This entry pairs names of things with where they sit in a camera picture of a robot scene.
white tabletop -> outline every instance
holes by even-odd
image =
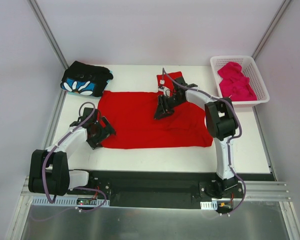
[[[112,92],[157,92],[159,65],[105,65],[113,72],[113,80],[106,90]],[[197,84],[206,92],[216,95],[217,87],[209,66],[166,66],[167,73],[181,71],[188,84]],[[75,121],[82,103],[98,98],[67,93],[53,142],[57,141]],[[234,140],[234,166],[238,173],[270,173],[261,142],[255,115],[251,107],[236,108],[243,134]],[[211,147],[171,147],[146,149],[92,150],[84,142],[68,160],[69,169],[153,172],[215,172],[217,156],[214,143]]]

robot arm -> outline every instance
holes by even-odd
[[[28,184],[30,192],[45,193],[43,168],[45,182],[51,195],[63,196],[68,189],[87,185],[89,173],[84,170],[69,170],[68,159],[82,143],[87,142],[92,149],[95,149],[101,146],[104,139],[116,134],[108,120],[104,116],[98,120],[99,111],[96,110],[92,114],[93,110],[93,108],[84,108],[83,115],[70,125],[67,133],[56,144],[32,153]],[[44,166],[49,153],[50,157]]]
[[[225,103],[213,100],[196,91],[199,89],[198,86],[195,84],[188,85],[183,77],[179,77],[175,81],[179,85],[195,90],[185,90],[173,83],[174,94],[172,96],[160,95],[158,97],[158,107],[154,118],[159,120],[172,115],[174,107],[185,102],[193,103],[205,110],[206,127],[214,138],[217,157],[217,177],[214,187],[210,192],[205,192],[207,194],[210,193],[212,197],[221,198],[224,193],[238,184],[238,179],[230,168],[231,165],[232,169],[234,169],[232,143],[228,147],[228,140],[235,135],[238,124],[232,111]],[[224,98],[224,100],[232,106],[230,98]]]

folded black clothing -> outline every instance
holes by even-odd
[[[108,81],[113,78],[111,71],[106,67],[75,61],[64,71],[60,86],[68,92],[101,97]]]

pink cloth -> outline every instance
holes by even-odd
[[[232,101],[256,101],[257,96],[249,85],[250,79],[241,70],[239,63],[230,61],[218,71],[223,78],[219,84],[222,96]]]

white plastic basket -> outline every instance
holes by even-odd
[[[226,65],[228,62],[235,62],[242,66],[242,73],[250,78],[250,86],[256,94],[257,101],[233,101],[232,104],[235,107],[253,107],[257,104],[266,103],[269,101],[269,93],[267,91],[264,80],[258,70],[255,60],[251,56],[213,56],[210,59],[216,88],[218,90],[219,97],[222,97],[222,93],[219,84],[223,80],[218,74],[218,71]]]

